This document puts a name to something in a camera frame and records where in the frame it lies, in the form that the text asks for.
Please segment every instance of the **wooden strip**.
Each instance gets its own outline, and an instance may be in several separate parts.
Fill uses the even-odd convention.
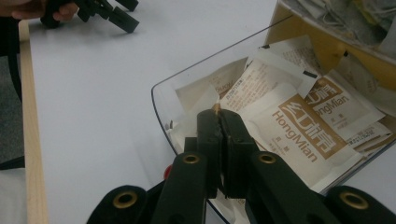
[[[27,21],[20,22],[20,41],[27,220],[29,224],[47,224],[47,198],[41,161],[40,136],[35,104],[35,79]]]

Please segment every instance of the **white tabletop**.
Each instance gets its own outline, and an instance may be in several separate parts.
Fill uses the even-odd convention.
[[[275,4],[142,0],[130,13],[140,21],[130,35],[99,16],[88,23],[74,18],[56,30],[31,21],[49,223],[84,223],[110,190],[149,189],[162,181],[175,154],[155,116],[150,89],[268,26]],[[377,173],[363,174],[351,183],[367,185],[360,181]],[[392,191],[375,196],[392,195],[388,204],[395,208]],[[206,223],[221,221],[209,209]]]

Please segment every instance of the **paper packet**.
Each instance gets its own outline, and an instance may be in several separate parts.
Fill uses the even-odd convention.
[[[260,148],[275,152],[316,192],[361,160],[287,83],[239,111]]]
[[[263,51],[247,67],[242,76],[221,99],[221,108],[234,112],[253,103],[280,83],[289,83],[305,97],[317,80],[306,72],[269,51]]]
[[[385,116],[334,70],[317,81],[305,100],[344,140]]]
[[[312,47],[311,39],[308,35],[302,35],[292,39],[265,45],[259,51],[268,50],[275,55],[302,67],[305,71],[320,77],[324,76],[318,58]]]
[[[212,74],[177,89],[177,98],[184,111],[192,109],[209,85],[216,90],[220,97],[223,96],[233,86],[235,81],[241,77],[245,70],[246,60],[247,58],[243,58],[228,63]]]
[[[334,70],[379,110],[396,118],[396,91],[382,87],[359,59],[346,53]]]

